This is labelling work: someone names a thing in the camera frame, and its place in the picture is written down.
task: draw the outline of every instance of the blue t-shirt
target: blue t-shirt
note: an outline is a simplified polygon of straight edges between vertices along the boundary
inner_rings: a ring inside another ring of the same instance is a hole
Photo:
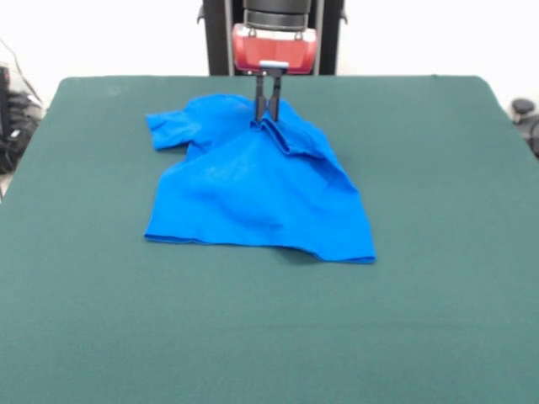
[[[372,263],[360,195],[326,136],[285,101],[279,121],[253,120],[237,95],[150,114],[156,149],[188,144],[159,180],[145,238],[300,249],[324,261]]]

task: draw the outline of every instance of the red robot part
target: red robot part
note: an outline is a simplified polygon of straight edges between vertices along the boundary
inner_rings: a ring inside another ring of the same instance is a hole
[[[288,74],[308,74],[317,53],[314,29],[301,33],[250,29],[235,24],[232,32],[238,70],[258,72],[262,66],[285,66]]]

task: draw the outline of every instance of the green felt surface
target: green felt surface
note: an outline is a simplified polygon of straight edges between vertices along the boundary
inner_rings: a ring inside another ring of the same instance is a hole
[[[0,403],[537,403],[539,167],[475,77],[287,77],[374,265],[145,242],[144,114],[252,78],[61,84],[0,205]]]

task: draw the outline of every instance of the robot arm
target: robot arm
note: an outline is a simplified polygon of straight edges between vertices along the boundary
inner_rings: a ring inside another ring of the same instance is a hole
[[[282,75],[308,74],[314,63],[317,35],[307,28],[311,0],[243,0],[243,7],[244,24],[232,32],[234,62],[238,70],[257,76],[255,119],[261,121],[268,109],[277,121]],[[269,102],[264,76],[274,78]]]

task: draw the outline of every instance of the white wall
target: white wall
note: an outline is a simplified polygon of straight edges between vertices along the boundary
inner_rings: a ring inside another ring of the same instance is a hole
[[[504,107],[521,96],[539,102],[539,1],[346,4],[340,74],[472,74],[490,83]]]
[[[3,4],[9,18],[0,36],[45,99],[68,76],[206,75],[204,26],[195,23],[200,3],[12,0]],[[517,96],[539,101],[537,0],[346,4],[339,74],[474,74],[491,83],[503,106]],[[2,59],[8,55],[0,50]]]

